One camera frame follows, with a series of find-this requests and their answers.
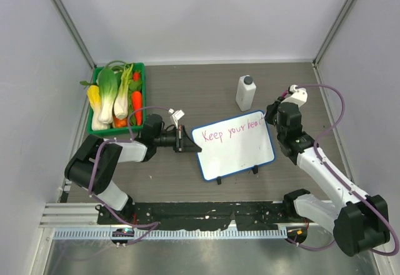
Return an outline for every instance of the metal frame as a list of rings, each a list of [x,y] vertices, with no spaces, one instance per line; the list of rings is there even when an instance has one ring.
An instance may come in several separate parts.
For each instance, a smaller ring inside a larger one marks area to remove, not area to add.
[[[43,275],[51,244],[55,240],[128,240],[136,239],[146,231],[135,229],[136,237],[113,237],[113,232],[120,225],[97,224],[97,203],[48,203],[39,225],[40,239],[37,245],[35,259],[32,263],[31,275]],[[279,224],[277,230],[238,231],[236,223],[231,221],[224,231],[153,231],[146,239],[150,240],[193,240],[193,239],[285,239],[288,237],[287,227],[297,228],[304,223]]]
[[[68,31],[71,33],[72,38],[75,40],[76,45],[78,46],[79,50],[82,52],[82,55],[85,57],[89,66],[93,69],[96,67],[96,64],[93,61],[92,56],[89,53],[81,35],[79,34],[76,26],[71,19],[67,9],[65,8],[63,2],[61,0],[51,0],[54,3],[55,8],[57,9],[58,13],[61,16],[61,19],[64,21],[65,25],[68,28]]]
[[[351,8],[354,6],[356,0],[345,0],[339,14],[336,17],[336,20],[333,22],[327,36],[325,37],[325,41],[322,43],[317,56],[314,59],[314,65],[318,66],[321,63],[321,60],[328,49],[329,45],[332,43],[335,35],[338,33],[340,27],[342,26],[344,20],[350,13]]]

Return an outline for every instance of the green plastic crate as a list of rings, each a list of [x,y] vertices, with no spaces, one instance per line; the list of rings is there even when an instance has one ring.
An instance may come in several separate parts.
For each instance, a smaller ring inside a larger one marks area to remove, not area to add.
[[[103,70],[103,67],[97,67],[93,72],[93,82],[95,83],[100,71]],[[141,79],[142,79],[142,100],[143,106],[146,106],[146,73],[144,71],[144,64],[142,62],[134,62],[133,63],[133,71],[141,71]],[[143,128],[143,123],[146,120],[146,110],[142,110],[143,120],[140,126],[132,126],[133,131],[139,131]],[[117,134],[129,133],[128,127],[122,128],[110,128],[105,130],[92,130],[92,119],[93,119],[93,109],[89,107],[89,118],[87,119],[87,133],[95,134],[97,136],[115,136]]]

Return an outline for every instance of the whiteboard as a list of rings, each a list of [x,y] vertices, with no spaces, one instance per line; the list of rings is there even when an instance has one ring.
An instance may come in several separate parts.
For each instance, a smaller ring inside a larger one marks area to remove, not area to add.
[[[215,180],[275,160],[262,111],[249,112],[192,130],[204,180]]]

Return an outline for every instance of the gray tabletop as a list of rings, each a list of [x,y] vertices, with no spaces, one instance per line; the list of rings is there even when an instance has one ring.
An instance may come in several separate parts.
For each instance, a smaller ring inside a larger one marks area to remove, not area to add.
[[[146,67],[147,105],[182,109],[181,119],[188,130],[242,114],[235,102],[240,76],[251,75],[257,86],[251,110],[265,110],[291,84],[316,83],[311,63],[209,64]],[[304,130],[316,137],[330,126],[318,88],[308,89],[307,103],[301,108]],[[152,111],[163,116],[167,112]],[[206,182],[194,153],[175,153],[159,148],[149,162],[117,165],[113,181],[139,202],[168,201],[277,201],[283,195],[305,188],[326,199],[318,185],[283,156],[271,128],[276,160],[259,173],[241,172],[224,177],[222,184]],[[330,160],[344,171],[333,134],[321,141]],[[87,192],[72,186],[68,202],[91,202]]]

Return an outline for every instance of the cable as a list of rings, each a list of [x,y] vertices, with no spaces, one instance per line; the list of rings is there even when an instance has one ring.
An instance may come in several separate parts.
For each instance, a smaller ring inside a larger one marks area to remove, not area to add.
[[[336,126],[339,124],[339,122],[342,120],[343,116],[344,116],[344,110],[345,110],[345,103],[344,103],[344,98],[343,95],[334,87],[332,86],[328,86],[326,84],[300,84],[297,86],[297,88],[325,88],[325,89],[330,89],[332,91],[334,91],[340,98],[341,104],[342,104],[342,110],[340,113],[340,116],[338,117],[338,119],[336,120],[335,123],[332,124],[331,127],[329,127],[327,130],[325,130],[324,132],[322,132],[321,134],[319,134],[317,136],[317,138],[314,141],[314,151],[317,155],[317,157],[319,158],[319,160],[321,160],[321,162],[326,166],[326,168],[329,170],[329,172],[331,172],[331,174],[348,190],[351,191],[351,186],[349,186],[336,172],[335,170],[325,161],[323,161],[323,157],[321,155],[321,153],[319,153],[318,151],[318,141],[324,137],[325,135],[327,135],[330,131],[332,131],[334,128],[336,128]],[[400,243],[399,243],[399,238],[396,234],[396,232],[394,231],[394,228],[389,224],[388,220],[385,219],[384,216],[382,216],[382,214],[376,210],[368,201],[366,201],[360,194],[358,194],[356,191],[352,192],[362,203],[364,203],[381,221],[382,223],[389,229],[390,233],[392,234],[392,237],[394,239],[394,249],[391,252],[381,252],[378,250],[374,250],[372,249],[371,251],[375,254],[378,255],[383,255],[383,256],[394,256],[396,255],[399,250],[400,250]],[[322,248],[311,248],[308,246],[304,246],[304,245],[299,245],[301,248],[303,249],[307,249],[310,251],[320,251],[320,250],[325,250],[329,247],[331,247],[335,242],[333,241],[331,244],[327,245],[326,247],[322,247]]]
[[[128,117],[127,119],[130,120],[132,115],[138,111],[142,111],[143,109],[151,109],[151,108],[158,108],[158,109],[163,109],[168,111],[168,108],[165,107],[159,107],[159,106],[144,106],[142,108],[139,108],[135,111],[133,111]],[[100,146],[99,149],[97,150],[96,153],[96,158],[94,160],[94,164],[93,164],[93,170],[92,170],[92,174],[91,174],[91,178],[90,178],[90,182],[89,182],[89,187],[87,188],[87,192],[89,194],[89,197],[93,197],[94,199],[96,199],[99,203],[101,203],[113,216],[114,218],[116,218],[120,223],[123,223],[127,226],[130,226],[132,228],[148,228],[151,227],[145,234],[143,234],[141,237],[139,237],[138,239],[135,239],[133,241],[130,241],[127,243],[127,245],[132,245],[135,244],[139,241],[141,241],[144,237],[146,237],[151,231],[153,231],[159,224],[159,222],[153,222],[150,224],[131,224],[129,222],[126,222],[125,220],[123,220],[122,218],[120,218],[113,209],[111,209],[104,201],[102,201],[101,199],[99,199],[95,194],[92,193],[93,191],[93,184],[94,184],[94,178],[96,177],[96,172],[98,170],[98,165],[99,165],[99,161],[100,161],[100,155],[103,151],[103,148],[105,147],[106,144],[109,143],[132,143],[135,136],[132,132],[132,128],[131,125],[128,124],[127,128],[129,129],[129,133],[131,134],[131,139],[128,140],[117,140],[117,139],[108,139],[107,141],[103,141]]]
[[[60,253],[60,255],[58,256],[57,261],[56,261],[56,263],[54,264],[54,267],[52,267],[52,271],[50,272],[50,275],[55,274],[56,269],[57,269],[58,266],[60,265],[61,259],[62,259],[62,258],[66,258],[66,259],[68,259],[69,261],[75,261],[75,262],[77,262],[77,263],[80,263],[80,262],[83,262],[83,261],[89,261],[89,260],[91,260],[92,258],[95,258],[95,257],[98,256],[99,254],[103,253],[105,250],[108,250],[109,248],[112,248],[113,246],[115,246],[115,245],[111,245],[111,246],[104,247],[104,248],[102,248],[100,251],[94,253],[92,256],[89,256],[89,257],[87,257],[87,258],[73,258],[73,257],[69,257],[69,256],[66,254],[66,251],[67,251],[68,246],[64,246],[64,247],[61,248],[61,253]]]
[[[139,108],[139,109],[137,109],[137,110],[131,112],[130,115],[127,117],[127,119],[130,120],[130,118],[133,116],[133,114],[134,114],[134,113],[137,113],[138,111],[142,111],[143,109],[153,109],[153,108],[154,108],[154,109],[163,109],[163,110],[165,110],[165,111],[169,111],[169,108],[166,108],[166,107],[161,107],[161,106],[144,106],[144,107],[142,107],[142,108]],[[128,125],[127,125],[127,128],[128,128],[129,133],[130,133],[130,135],[131,135],[131,139],[133,140],[135,137],[134,137],[134,135],[133,135],[133,131],[132,131],[132,126],[131,126],[131,124],[128,124]]]
[[[166,128],[165,130],[168,131],[169,128],[172,128],[172,127],[174,127],[174,126],[175,126],[174,124],[168,125],[167,128]]]
[[[292,240],[292,239],[287,238],[286,240],[289,241],[290,243],[294,244],[294,245],[297,245],[296,239]],[[321,247],[321,248],[309,247],[309,246],[306,246],[306,245],[303,245],[303,244],[298,244],[297,246],[299,246],[300,248],[303,248],[305,250],[308,250],[308,251],[323,251],[323,250],[329,249],[330,247],[335,245],[335,243],[336,243],[335,240],[333,240],[333,241],[331,241],[330,244],[328,244],[327,246]]]

